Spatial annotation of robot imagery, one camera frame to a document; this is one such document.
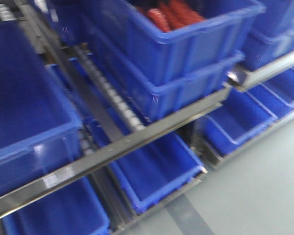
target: metal track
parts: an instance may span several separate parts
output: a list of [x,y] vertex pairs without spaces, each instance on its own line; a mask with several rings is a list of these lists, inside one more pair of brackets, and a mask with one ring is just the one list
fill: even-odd
[[244,92],[292,67],[294,67],[294,51],[255,71],[248,71],[242,65],[237,65],[228,76],[231,84],[237,90]]

